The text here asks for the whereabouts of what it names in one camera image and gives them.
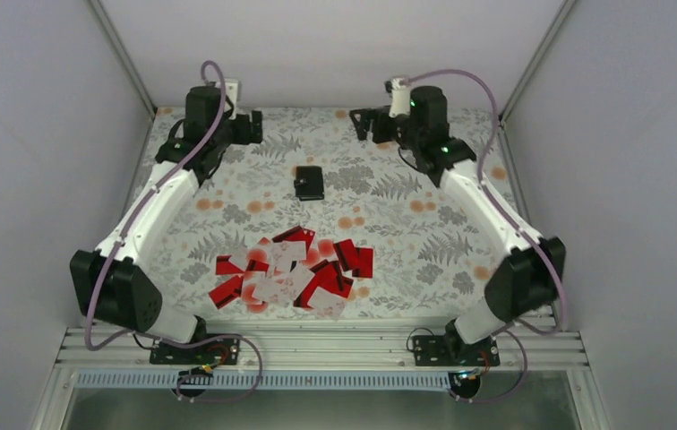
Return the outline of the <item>black card holder wallet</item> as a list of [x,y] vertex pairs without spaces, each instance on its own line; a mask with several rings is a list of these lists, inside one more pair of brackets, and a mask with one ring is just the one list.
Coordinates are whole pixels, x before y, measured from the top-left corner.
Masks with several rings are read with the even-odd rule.
[[294,180],[295,196],[301,202],[324,199],[322,168],[318,166],[298,166]]

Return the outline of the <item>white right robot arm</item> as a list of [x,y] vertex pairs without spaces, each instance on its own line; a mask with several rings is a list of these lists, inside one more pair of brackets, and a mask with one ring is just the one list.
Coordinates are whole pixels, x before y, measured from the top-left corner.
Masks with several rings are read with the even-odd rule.
[[445,330],[446,358],[464,365],[476,356],[478,341],[506,329],[525,313],[552,302],[566,305],[561,284],[565,246],[558,237],[544,237],[493,189],[483,171],[484,157],[451,135],[448,101],[440,88],[407,86],[390,94],[388,106],[350,111],[357,138],[394,141],[411,151],[416,169],[471,212],[500,259],[482,297]]

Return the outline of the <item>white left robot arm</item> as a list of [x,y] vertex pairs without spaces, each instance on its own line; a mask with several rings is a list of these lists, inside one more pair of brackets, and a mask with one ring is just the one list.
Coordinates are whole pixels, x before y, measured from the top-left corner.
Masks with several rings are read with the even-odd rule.
[[144,269],[179,211],[217,172],[227,148],[261,142],[261,112],[239,113],[239,99],[237,80],[191,88],[184,118],[170,128],[130,209],[94,250],[73,255],[70,272],[88,324],[109,323],[163,340],[187,363],[206,355],[205,322],[169,304]]

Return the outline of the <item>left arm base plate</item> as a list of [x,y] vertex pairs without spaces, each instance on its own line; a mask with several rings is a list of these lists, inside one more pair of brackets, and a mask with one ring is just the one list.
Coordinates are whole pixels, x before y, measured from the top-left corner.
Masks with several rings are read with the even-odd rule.
[[179,348],[160,342],[150,353],[153,365],[235,365],[241,340],[230,338],[215,340],[194,348]]

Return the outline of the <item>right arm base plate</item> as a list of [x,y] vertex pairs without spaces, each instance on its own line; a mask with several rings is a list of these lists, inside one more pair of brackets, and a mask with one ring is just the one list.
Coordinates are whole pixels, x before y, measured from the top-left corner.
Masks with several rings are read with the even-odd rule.
[[501,364],[494,338],[465,344],[443,335],[416,335],[412,337],[411,349],[416,366],[485,367]]

